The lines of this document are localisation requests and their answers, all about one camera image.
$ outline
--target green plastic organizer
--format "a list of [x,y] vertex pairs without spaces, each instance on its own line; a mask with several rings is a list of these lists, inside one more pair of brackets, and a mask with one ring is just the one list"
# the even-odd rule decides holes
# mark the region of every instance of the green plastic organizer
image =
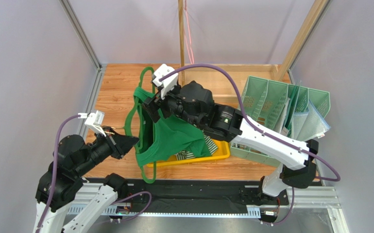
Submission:
[[[249,76],[241,96],[244,111],[259,124],[273,130],[287,97],[290,97],[295,87],[292,84]],[[304,112],[309,100],[323,117],[328,114],[331,108],[329,92],[303,86],[299,90],[295,112]],[[230,154],[270,166],[277,167],[280,164],[276,159],[244,145],[232,144]]]

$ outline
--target black and white striped fabric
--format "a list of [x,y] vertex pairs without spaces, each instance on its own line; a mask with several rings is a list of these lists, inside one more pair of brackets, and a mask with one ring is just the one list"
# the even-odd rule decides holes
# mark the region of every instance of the black and white striped fabric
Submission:
[[[214,143],[213,140],[211,140],[209,136],[204,135],[204,139],[205,139],[205,144],[207,145],[208,150],[210,151],[210,154],[214,154],[214,152],[216,152],[219,147]],[[177,157],[177,160],[196,158],[196,156],[194,156],[192,152],[187,151],[187,150],[180,151],[175,156]]]

